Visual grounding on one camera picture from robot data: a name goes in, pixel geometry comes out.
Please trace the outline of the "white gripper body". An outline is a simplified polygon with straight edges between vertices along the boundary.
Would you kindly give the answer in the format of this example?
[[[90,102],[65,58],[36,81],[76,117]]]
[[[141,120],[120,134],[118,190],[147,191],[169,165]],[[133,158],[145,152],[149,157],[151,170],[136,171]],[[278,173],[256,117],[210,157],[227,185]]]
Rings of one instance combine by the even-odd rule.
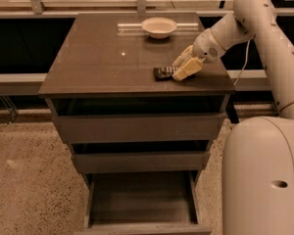
[[[213,63],[225,54],[224,48],[219,44],[213,32],[207,28],[201,32],[193,43],[193,53],[206,63]]]

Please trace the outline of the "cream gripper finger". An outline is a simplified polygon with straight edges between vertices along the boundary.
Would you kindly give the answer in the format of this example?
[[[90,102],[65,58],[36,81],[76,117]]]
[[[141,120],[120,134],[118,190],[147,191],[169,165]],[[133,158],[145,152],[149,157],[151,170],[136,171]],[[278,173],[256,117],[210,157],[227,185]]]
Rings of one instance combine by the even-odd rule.
[[[176,81],[182,81],[186,77],[200,71],[202,67],[203,61],[201,59],[191,58],[173,73],[172,78]]]
[[[184,51],[174,60],[172,65],[174,67],[181,67],[183,66],[189,59],[193,57],[193,46],[189,45]]]

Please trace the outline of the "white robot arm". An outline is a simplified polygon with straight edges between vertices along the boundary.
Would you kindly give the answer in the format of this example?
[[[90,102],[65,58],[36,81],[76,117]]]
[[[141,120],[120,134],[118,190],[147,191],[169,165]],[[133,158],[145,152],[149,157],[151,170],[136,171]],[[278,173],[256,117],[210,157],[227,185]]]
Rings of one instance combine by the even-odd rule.
[[[234,0],[173,62],[174,79],[198,72],[234,45],[254,41],[277,114],[249,117],[228,134],[222,158],[222,234],[294,235],[294,45],[271,0]]]

